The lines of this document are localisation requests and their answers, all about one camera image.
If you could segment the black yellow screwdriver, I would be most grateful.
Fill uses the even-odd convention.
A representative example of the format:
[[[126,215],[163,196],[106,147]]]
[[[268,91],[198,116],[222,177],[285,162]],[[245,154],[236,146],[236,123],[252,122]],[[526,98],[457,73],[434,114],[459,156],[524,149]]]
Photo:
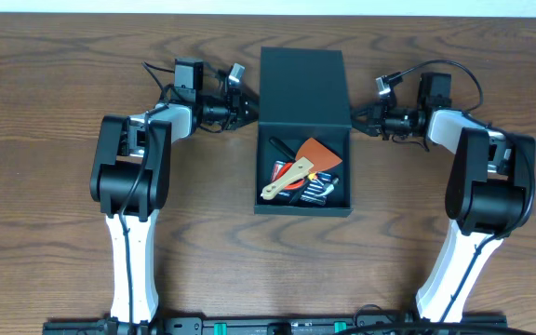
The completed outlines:
[[[283,163],[280,168],[274,167],[271,176],[271,181],[276,181],[290,169],[290,167],[294,163],[296,154],[284,142],[282,142],[276,137],[271,137],[269,139],[269,142],[288,159],[288,161],[286,163]],[[288,203],[291,206],[296,205],[301,200],[303,193],[309,187],[311,181],[313,181],[315,178],[316,175],[314,173],[311,173],[306,178],[295,181],[285,187],[285,191],[289,191]]]

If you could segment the dark green box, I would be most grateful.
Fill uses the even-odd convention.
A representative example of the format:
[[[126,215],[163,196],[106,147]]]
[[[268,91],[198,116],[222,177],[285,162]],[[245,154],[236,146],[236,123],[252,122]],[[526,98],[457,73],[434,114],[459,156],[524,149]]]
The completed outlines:
[[[351,201],[350,101],[339,50],[263,47],[260,71],[260,114],[256,152],[254,212],[268,215],[347,217]],[[298,151],[314,138],[342,162],[328,174],[339,182],[323,205],[286,197],[263,200],[275,162],[286,157],[270,142],[277,138]]]

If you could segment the red black pliers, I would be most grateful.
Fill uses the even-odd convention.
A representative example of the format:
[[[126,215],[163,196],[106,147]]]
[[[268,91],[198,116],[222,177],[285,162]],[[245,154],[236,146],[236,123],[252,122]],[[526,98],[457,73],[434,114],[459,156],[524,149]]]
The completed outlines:
[[[293,164],[287,172],[275,181],[275,191],[279,192],[291,183],[303,178],[309,168],[310,164],[307,162],[299,161]]]

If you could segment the small steel claw hammer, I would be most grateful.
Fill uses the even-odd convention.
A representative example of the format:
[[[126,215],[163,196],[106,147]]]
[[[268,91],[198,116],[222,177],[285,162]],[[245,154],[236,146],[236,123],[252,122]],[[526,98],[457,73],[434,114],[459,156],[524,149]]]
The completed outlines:
[[[338,182],[339,182],[339,178],[338,178],[338,177],[334,177],[334,178],[331,180],[330,183],[326,183],[326,184],[324,185],[324,190],[323,190],[322,193],[320,193],[320,194],[318,195],[318,197],[325,197],[325,196],[331,194],[331,193],[334,191],[335,186],[338,184]]]

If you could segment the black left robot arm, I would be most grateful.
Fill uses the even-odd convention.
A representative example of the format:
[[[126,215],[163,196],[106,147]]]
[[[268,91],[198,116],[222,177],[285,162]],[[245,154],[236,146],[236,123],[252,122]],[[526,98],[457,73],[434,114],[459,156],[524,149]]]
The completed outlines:
[[[110,318],[126,334],[151,330],[159,306],[154,282],[154,233],[169,189],[172,145],[198,129],[236,130],[257,121],[259,98],[247,92],[243,65],[213,73],[219,87],[204,93],[200,59],[177,58],[160,84],[155,105],[130,116],[106,115],[100,124],[89,189],[112,240],[114,298]]]

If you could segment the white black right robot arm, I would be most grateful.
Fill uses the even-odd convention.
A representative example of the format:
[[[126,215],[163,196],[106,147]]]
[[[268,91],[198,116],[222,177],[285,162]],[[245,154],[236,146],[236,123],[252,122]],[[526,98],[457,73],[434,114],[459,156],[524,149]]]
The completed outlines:
[[[439,145],[454,155],[445,194],[448,233],[415,305],[425,321],[459,323],[490,256],[530,217],[536,142],[452,108],[450,74],[422,74],[417,107],[400,108],[394,88],[402,77],[377,78],[379,101],[354,111],[352,124],[371,137],[417,137],[421,146]]]

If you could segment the orange scraper wooden handle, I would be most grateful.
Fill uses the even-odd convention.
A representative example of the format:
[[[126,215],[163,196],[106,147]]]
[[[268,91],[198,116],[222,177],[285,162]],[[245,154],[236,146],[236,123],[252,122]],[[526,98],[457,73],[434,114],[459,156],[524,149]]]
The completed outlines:
[[[286,186],[303,179],[312,173],[335,168],[342,160],[329,148],[314,138],[309,138],[296,154],[295,162],[278,179],[261,190],[261,198],[272,200]]]

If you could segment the blue drill bit case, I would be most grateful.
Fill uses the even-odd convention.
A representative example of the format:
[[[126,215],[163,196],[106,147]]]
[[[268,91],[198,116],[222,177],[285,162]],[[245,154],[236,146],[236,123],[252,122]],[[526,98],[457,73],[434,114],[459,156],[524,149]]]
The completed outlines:
[[[318,206],[324,206],[326,205],[328,196],[325,197],[318,197],[320,193],[324,190],[324,185],[326,183],[330,183],[331,180],[334,178],[332,174],[326,173],[326,172],[317,172],[316,178],[311,181],[309,187],[305,190],[303,195],[301,196],[300,201],[304,201],[306,203],[318,205]],[[285,188],[280,191],[276,197],[278,200],[289,200],[289,191],[285,191]]]

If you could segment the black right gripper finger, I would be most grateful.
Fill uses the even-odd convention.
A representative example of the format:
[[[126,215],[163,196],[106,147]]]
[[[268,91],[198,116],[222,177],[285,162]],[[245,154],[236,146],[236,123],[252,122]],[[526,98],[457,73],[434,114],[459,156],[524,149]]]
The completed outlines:
[[[370,125],[369,123],[352,119],[352,127],[368,136],[374,135],[374,126]]]
[[[375,109],[375,104],[369,103],[367,105],[353,109],[353,111],[351,111],[351,116],[354,119],[360,118],[362,116],[370,117],[372,113],[374,112],[374,109]]]

